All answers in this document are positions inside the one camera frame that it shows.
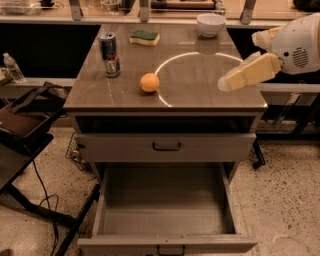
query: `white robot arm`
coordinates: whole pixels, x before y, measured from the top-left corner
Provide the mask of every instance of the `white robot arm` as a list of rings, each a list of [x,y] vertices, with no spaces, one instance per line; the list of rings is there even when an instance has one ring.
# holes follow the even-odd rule
[[[228,71],[218,81],[220,90],[232,91],[264,82],[280,71],[303,74],[320,70],[320,13],[254,33],[252,40],[267,53],[254,53]]]

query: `yellow sponge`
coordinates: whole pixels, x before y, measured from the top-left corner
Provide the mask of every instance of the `yellow sponge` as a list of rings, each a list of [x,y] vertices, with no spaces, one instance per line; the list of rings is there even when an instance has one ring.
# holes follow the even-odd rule
[[[160,40],[157,32],[149,32],[146,30],[136,30],[130,36],[131,44],[141,44],[146,46],[156,46]]]

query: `white bowl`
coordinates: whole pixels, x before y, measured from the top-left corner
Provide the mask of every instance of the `white bowl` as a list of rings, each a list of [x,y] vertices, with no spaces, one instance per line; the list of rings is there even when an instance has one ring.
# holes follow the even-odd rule
[[[206,37],[214,37],[225,26],[226,18],[215,13],[204,13],[197,17],[197,26],[201,34]]]

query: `drawer handle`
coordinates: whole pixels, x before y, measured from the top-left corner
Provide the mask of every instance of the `drawer handle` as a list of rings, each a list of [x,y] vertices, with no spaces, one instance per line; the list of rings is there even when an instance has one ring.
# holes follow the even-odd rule
[[[160,253],[160,246],[158,245],[157,246],[157,254],[158,256],[184,256],[186,253],[185,253],[185,249],[186,247],[185,246],[182,246],[182,253],[177,253],[177,254],[163,254],[163,253]]]
[[[159,145],[155,142],[152,143],[152,148],[155,151],[179,151],[181,149],[181,143],[178,142],[176,145]]]

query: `soda can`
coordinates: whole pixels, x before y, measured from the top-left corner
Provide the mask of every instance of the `soda can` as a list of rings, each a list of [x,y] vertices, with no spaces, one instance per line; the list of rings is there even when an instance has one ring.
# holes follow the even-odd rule
[[[116,35],[114,32],[103,32],[99,34],[98,38],[106,75],[108,77],[116,77],[120,74]]]

